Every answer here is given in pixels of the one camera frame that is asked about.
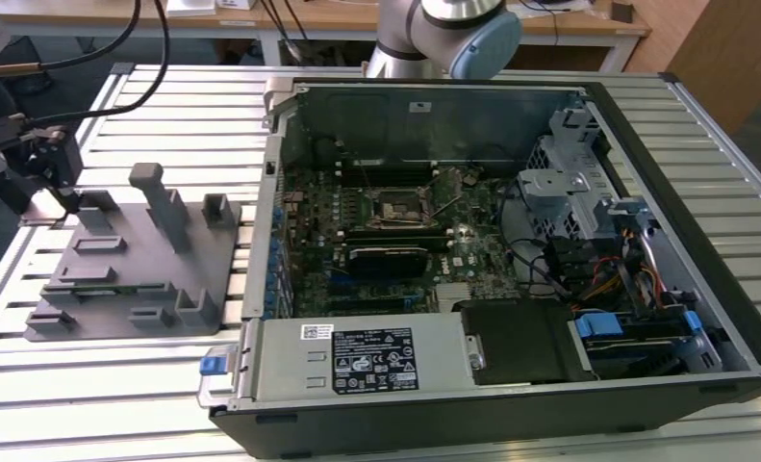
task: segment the metal slotted table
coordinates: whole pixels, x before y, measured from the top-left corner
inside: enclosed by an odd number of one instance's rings
[[[102,109],[138,98],[156,75],[140,65],[111,75]],[[184,200],[227,193],[244,202],[239,248],[226,301],[226,327],[212,337],[27,342],[22,333],[72,235],[62,227],[22,228],[0,264],[0,461],[252,460],[198,407],[198,361],[208,347],[238,340],[248,242],[266,142],[262,91],[270,76],[355,77],[356,69],[172,66],[144,108],[90,120],[83,189],[128,187],[136,162],[159,162],[163,181]],[[761,312],[761,175],[710,121],[680,84],[658,76],[514,72],[500,78],[602,81],[632,122],[726,262]],[[632,175],[618,165],[630,191]],[[215,384],[222,393],[227,384]],[[623,435],[523,441],[335,460],[578,461],[761,460],[761,398],[712,407],[663,428]]]

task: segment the gray plastic holder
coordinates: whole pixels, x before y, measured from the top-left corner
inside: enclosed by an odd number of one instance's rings
[[[150,205],[86,192],[75,230],[43,300],[27,320],[31,342],[212,335],[240,226],[223,194],[184,204],[160,184],[160,165],[138,164],[130,182]]]

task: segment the wall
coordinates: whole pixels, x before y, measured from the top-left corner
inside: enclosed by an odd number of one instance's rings
[[[659,72],[668,68],[710,0],[631,0],[636,14],[651,27],[640,41],[627,72]]]
[[[734,133],[761,102],[761,0],[632,0],[654,32],[627,71],[670,71]]]

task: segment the motherboard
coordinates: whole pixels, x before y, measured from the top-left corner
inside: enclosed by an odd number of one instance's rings
[[[286,172],[295,318],[431,313],[520,296],[482,167]]]

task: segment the power supply label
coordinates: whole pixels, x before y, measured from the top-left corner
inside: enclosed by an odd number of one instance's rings
[[[420,388],[410,328],[331,334],[332,386],[339,395]]]

